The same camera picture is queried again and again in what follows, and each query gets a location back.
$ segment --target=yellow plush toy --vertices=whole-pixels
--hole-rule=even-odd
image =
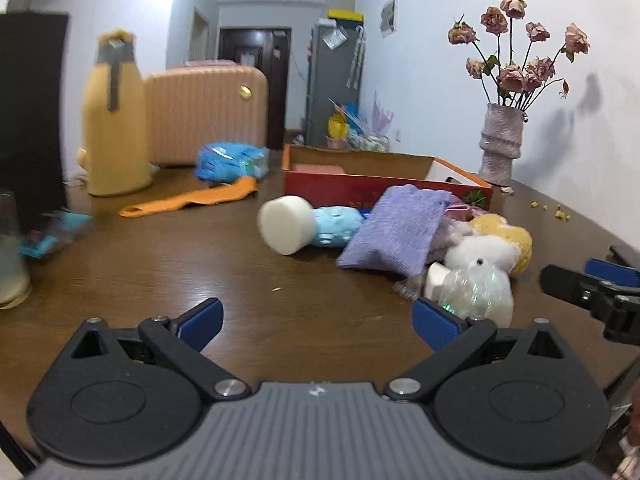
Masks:
[[[466,269],[482,260],[491,262],[512,278],[521,274],[531,261],[533,240],[529,232],[511,226],[500,215],[487,214],[469,222],[476,236],[467,236],[447,251],[449,269]]]

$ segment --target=pink textured vase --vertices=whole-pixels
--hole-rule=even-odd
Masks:
[[[520,158],[524,113],[510,106],[487,105],[480,147],[484,150],[478,175],[496,186],[511,182],[513,159]]]

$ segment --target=dark brown door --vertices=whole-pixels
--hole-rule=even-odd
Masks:
[[[269,81],[267,147],[281,150],[289,78],[290,28],[222,28],[219,59],[252,65]]]

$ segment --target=gray refrigerator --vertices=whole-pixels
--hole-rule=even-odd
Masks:
[[[312,29],[311,60],[306,89],[305,143],[308,146],[326,147],[327,123],[334,114],[336,104],[354,104],[358,107],[360,82],[347,88],[351,63],[356,50],[359,33],[346,29],[347,41],[331,50],[322,37],[331,33],[333,27],[315,25]]]

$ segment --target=red box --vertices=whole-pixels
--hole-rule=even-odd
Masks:
[[[313,207],[371,209],[388,187],[405,184],[450,191],[484,208],[494,195],[491,184],[434,156],[285,144],[282,169],[285,194],[301,196]]]

